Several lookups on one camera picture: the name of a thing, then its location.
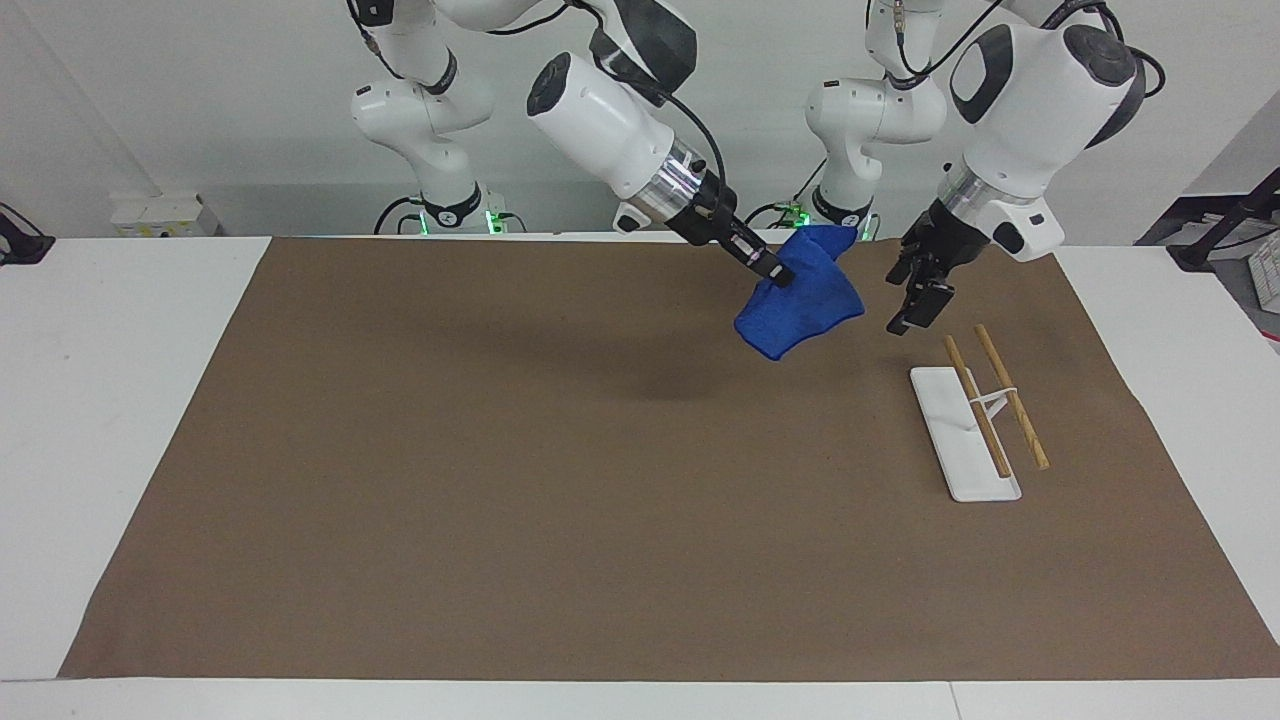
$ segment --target white bracket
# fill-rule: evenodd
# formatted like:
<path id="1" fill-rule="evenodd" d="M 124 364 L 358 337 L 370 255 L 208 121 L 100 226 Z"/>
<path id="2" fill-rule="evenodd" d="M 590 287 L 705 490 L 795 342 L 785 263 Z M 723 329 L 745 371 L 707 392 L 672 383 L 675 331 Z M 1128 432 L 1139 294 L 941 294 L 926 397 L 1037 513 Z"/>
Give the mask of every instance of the white bracket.
<path id="1" fill-rule="evenodd" d="M 1021 498 L 1018 478 L 1001 478 L 996 470 L 955 369 L 915 368 L 911 370 L 911 386 L 920 401 L 951 497 L 956 502 L 1011 502 Z M 1011 392 L 1014 388 L 1001 389 L 974 402 L 982 404 L 987 418 L 995 418 L 1009 405 Z M 1005 452 L 998 437 L 996 442 Z"/>

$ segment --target wooden handle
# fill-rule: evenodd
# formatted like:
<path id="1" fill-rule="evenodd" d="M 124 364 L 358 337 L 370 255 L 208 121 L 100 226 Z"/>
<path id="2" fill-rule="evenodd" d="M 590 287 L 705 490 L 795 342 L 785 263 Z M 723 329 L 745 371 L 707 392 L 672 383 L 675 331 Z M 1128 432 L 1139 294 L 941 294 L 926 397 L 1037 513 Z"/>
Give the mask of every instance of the wooden handle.
<path id="1" fill-rule="evenodd" d="M 982 433 L 983 442 L 987 443 L 987 452 L 991 454 L 991 460 L 996 464 L 996 471 L 1000 473 L 1001 478 L 1011 478 L 1014 471 L 1009 468 L 1009 459 L 1000 450 L 1000 443 L 996 442 L 996 428 L 991 427 L 987 409 L 978 401 L 978 388 L 973 384 L 968 368 L 964 366 L 964 357 L 960 356 L 960 348 L 956 347 L 956 338 L 947 336 L 946 343 L 947 355 L 951 356 L 951 366 L 956 369 L 956 375 L 960 375 L 960 384 L 969 398 L 969 409 L 973 410 L 973 419 L 978 421 L 978 430 Z"/>
<path id="2" fill-rule="evenodd" d="M 978 342 L 982 343 L 982 348 L 987 352 L 987 359 L 991 360 L 991 366 L 996 370 L 996 377 L 1002 386 L 1001 389 L 1014 387 L 1014 379 L 1009 377 L 1009 368 L 1005 368 L 1005 361 L 1000 359 L 1000 352 L 996 351 L 996 343 L 991 341 L 987 325 L 978 325 L 973 332 L 978 333 Z M 1032 427 L 1032 418 L 1027 414 L 1027 406 L 1023 405 L 1023 398 L 1018 395 L 1016 389 L 1009 393 L 1009 402 L 1012 404 L 1014 415 L 1018 416 L 1018 424 L 1023 428 L 1027 447 L 1030 448 L 1032 456 L 1036 457 L 1036 466 L 1041 470 L 1048 470 L 1048 456 L 1044 455 L 1044 447 L 1041 446 L 1039 436 L 1036 434 L 1036 428 Z"/>

